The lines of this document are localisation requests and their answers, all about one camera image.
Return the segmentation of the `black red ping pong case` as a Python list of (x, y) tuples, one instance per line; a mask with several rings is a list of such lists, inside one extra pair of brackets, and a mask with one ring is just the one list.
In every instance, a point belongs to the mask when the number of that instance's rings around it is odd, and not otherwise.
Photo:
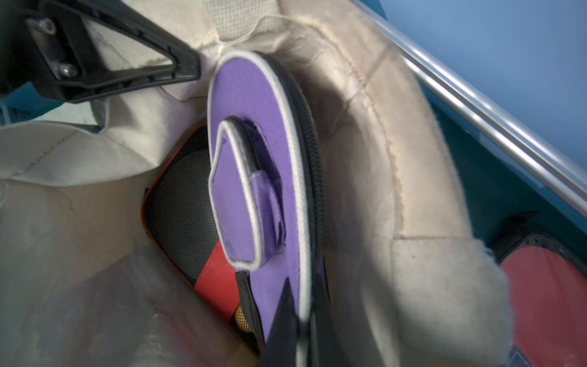
[(259, 355), (263, 345), (244, 316), (236, 272), (219, 242), (209, 200), (209, 173), (207, 129), (200, 127), (145, 191), (143, 227), (192, 292)]

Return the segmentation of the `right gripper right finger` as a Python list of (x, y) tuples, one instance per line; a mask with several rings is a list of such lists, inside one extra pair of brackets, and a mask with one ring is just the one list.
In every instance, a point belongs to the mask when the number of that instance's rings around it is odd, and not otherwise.
[(348, 366), (349, 361), (333, 324), (327, 286), (318, 273), (313, 274), (312, 282), (309, 366)]

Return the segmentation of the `beige canvas tote bag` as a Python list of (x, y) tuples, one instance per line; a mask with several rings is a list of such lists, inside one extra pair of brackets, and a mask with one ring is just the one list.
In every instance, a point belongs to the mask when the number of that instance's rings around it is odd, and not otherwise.
[[(1, 4), (2, 96), (26, 84), (18, 2)], [(310, 107), (325, 208), (318, 274), (348, 366), (506, 363), (506, 276), (472, 235), (416, 80), (359, 6), (122, 2), (195, 50), (202, 75), (1, 124), (2, 365), (259, 366), (267, 340), (252, 328), (255, 355), (141, 216), (180, 145), (200, 127), (208, 137), (209, 86), (234, 50), (273, 57)]]

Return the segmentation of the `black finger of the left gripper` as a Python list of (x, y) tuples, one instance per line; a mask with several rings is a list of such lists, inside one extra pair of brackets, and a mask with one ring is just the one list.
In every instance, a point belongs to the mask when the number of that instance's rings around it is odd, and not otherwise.
[(201, 78), (198, 53), (122, 1), (19, 1), (18, 83), (88, 102)]

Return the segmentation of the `purple paddle case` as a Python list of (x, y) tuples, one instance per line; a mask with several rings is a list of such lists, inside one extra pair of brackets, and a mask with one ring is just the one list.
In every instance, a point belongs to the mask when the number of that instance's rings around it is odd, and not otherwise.
[(281, 293), (310, 317), (325, 228), (321, 160), (310, 107), (273, 57), (234, 50), (208, 95), (209, 197), (223, 252), (246, 287), (249, 322), (268, 340)]

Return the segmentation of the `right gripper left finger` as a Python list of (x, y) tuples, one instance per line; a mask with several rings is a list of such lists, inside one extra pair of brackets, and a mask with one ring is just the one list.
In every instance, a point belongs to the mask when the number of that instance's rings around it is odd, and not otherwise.
[(262, 367), (295, 367), (297, 365), (297, 333), (298, 319), (290, 281), (287, 278), (268, 341), (258, 365)]

